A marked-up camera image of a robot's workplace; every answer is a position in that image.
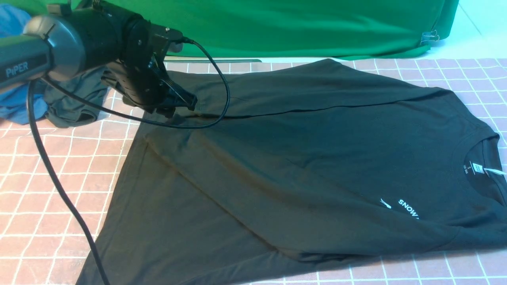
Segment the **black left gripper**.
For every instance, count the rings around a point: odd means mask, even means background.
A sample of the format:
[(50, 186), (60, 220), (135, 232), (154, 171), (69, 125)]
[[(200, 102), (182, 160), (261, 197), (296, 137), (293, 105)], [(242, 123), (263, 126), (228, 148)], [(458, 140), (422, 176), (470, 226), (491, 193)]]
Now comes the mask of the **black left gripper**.
[(107, 64), (101, 82), (122, 94), (125, 104), (149, 113), (171, 113), (175, 108), (194, 111), (197, 96), (164, 78), (164, 58), (170, 47), (167, 35), (164, 27), (128, 24), (120, 56)]

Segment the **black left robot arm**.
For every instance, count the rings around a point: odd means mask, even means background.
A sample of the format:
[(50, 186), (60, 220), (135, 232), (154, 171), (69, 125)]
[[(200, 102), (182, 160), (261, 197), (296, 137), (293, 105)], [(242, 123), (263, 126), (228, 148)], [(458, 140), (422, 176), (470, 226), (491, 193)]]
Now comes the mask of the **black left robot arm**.
[(1, 91), (44, 76), (68, 81), (106, 66), (101, 81), (126, 104), (165, 115), (175, 108), (194, 110), (197, 96), (171, 80), (164, 67), (166, 53), (188, 42), (180, 31), (101, 0), (90, 8), (47, 8), (22, 34), (1, 39)]

